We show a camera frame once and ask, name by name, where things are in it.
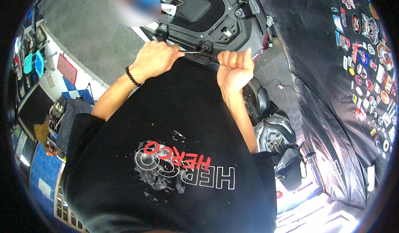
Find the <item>black tarp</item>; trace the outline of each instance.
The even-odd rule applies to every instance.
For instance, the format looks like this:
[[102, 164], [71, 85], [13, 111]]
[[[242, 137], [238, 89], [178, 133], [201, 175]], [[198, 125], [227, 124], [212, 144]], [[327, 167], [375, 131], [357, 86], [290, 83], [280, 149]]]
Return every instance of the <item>black tarp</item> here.
[[[342, 0], [260, 0], [260, 2], [265, 13], [275, 22], [275, 29], [283, 43], [291, 71], [295, 76], [295, 88], [301, 93], [298, 98], [304, 139], [309, 150], [317, 152], [316, 162], [326, 192], [333, 200], [364, 208], [382, 181], [390, 157], [389, 148], [392, 145], [388, 132], [396, 128], [393, 122], [388, 126], [384, 123], [380, 125], [378, 119], [373, 117], [374, 112], [377, 113], [377, 118], [383, 116], [384, 113], [393, 115], [395, 118], [397, 116], [398, 102], [397, 97], [393, 95], [397, 89], [395, 68], [386, 66], [377, 50], [377, 47], [382, 49], [380, 53], [383, 53], [384, 49], [392, 50], [391, 41], [384, 32], [382, 18], [377, 16], [378, 13], [374, 16], [379, 20], [373, 18], [369, 0], [353, 0], [355, 9], [350, 2], [351, 9], [349, 9]], [[358, 33], [353, 29], [353, 14], [360, 19]], [[377, 35], [377, 39], [369, 36], [370, 39], [363, 35], [366, 30], [362, 28], [362, 14], [367, 17], [369, 23], [367, 30], [370, 30], [371, 26], [371, 29], [377, 32], [373, 26], [378, 27], [378, 32], [374, 34], [374, 36]], [[333, 15], [340, 18], [341, 25], [342, 18], [346, 18], [346, 27], [342, 26], [343, 32], [340, 32], [335, 25]], [[348, 51], [344, 49], [346, 39], [350, 41]], [[367, 46], [371, 44], [375, 54], [371, 54], [372, 50], [369, 51], [367, 47], [358, 46], [369, 56], [369, 59], [367, 62], [364, 61], [365, 64], [361, 64], [359, 55], [362, 52], [358, 51], [356, 64], [352, 69], [355, 75], [352, 75], [349, 66], [344, 69], [344, 56], [351, 57], [353, 46], [355, 45], [356, 48], [358, 44], [363, 45], [363, 42]], [[372, 68], [370, 60], [376, 64], [377, 71]], [[380, 64], [384, 69], [384, 74], [381, 83], [378, 83], [376, 79]], [[393, 87], [396, 87], [395, 90], [389, 89], [389, 85], [385, 90], [386, 82], [390, 82], [390, 78], [392, 78]], [[374, 88], [368, 89], [367, 83], [370, 82], [367, 80], [372, 84], [379, 84], [381, 91], [377, 93]], [[388, 104], [383, 102], [386, 100], [379, 101], [370, 113], [371, 104], [364, 103], [364, 100], [372, 101], [374, 105], [370, 97], [377, 102], [382, 97], [386, 97], [385, 93], [382, 94], [383, 91], [388, 95]], [[379, 137], [378, 146], [375, 144], [377, 136]], [[383, 149], [385, 140], [389, 145], [386, 151]], [[366, 190], [367, 167], [371, 165], [375, 165], [376, 168], [376, 188], [368, 193]]]

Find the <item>blue and white checkered pattern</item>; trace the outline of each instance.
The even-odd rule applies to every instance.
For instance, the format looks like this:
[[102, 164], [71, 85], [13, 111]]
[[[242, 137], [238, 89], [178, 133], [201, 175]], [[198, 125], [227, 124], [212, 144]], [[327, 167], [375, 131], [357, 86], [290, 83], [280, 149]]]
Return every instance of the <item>blue and white checkered pattern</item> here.
[[65, 86], [67, 87], [67, 90], [68, 90], [66, 92], [62, 92], [62, 96], [64, 96], [65, 99], [70, 99], [70, 98], [76, 99], [76, 97], [83, 97], [84, 99], [87, 100], [87, 102], [90, 105], [94, 105], [93, 99], [89, 92], [90, 88], [86, 91], [85, 90], [77, 90], [77, 88], [74, 85], [72, 85], [72, 83], [70, 81], [68, 81], [64, 76], [62, 78], [64, 79]]

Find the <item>black t-shirt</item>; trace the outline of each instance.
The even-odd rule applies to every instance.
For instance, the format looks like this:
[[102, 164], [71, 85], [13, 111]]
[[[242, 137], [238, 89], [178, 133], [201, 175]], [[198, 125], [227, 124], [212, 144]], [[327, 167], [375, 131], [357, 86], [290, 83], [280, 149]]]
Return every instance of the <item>black t-shirt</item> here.
[[65, 201], [92, 233], [274, 232], [269, 152], [251, 155], [216, 73], [176, 61], [107, 121], [74, 120]]

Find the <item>gray cloth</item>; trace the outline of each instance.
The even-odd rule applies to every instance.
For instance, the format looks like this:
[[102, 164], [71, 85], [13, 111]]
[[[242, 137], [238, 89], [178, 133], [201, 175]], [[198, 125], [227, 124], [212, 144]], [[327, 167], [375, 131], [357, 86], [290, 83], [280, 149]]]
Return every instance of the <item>gray cloth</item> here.
[[68, 99], [65, 115], [57, 135], [57, 146], [64, 155], [67, 154], [69, 135], [71, 134], [73, 120], [79, 113], [91, 113], [92, 107], [85, 101]]

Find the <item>man's right hand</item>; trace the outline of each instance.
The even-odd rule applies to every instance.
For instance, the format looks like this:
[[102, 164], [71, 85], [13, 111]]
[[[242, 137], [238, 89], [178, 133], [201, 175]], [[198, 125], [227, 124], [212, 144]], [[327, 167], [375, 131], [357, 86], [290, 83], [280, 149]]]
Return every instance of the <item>man's right hand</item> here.
[[130, 74], [137, 83], [143, 83], [151, 77], [159, 76], [172, 68], [173, 63], [184, 56], [179, 45], [167, 45], [165, 42], [147, 42], [129, 66]]

